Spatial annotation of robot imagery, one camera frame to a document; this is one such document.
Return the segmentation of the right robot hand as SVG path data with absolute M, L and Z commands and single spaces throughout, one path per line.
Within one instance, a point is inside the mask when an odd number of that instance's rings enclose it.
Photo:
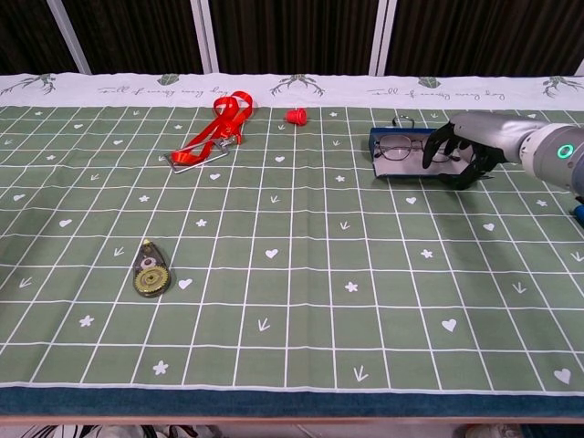
M 439 175 L 441 182 L 456 190 L 464 190 L 499 163 L 519 163 L 522 142 L 543 126 L 544 123 L 539 120 L 492 112 L 457 113 L 428 137 L 423 149 L 422 167 L 430 167 L 439 150 L 450 155 L 455 150 L 469 148 L 472 151 L 471 161 L 461 173 Z

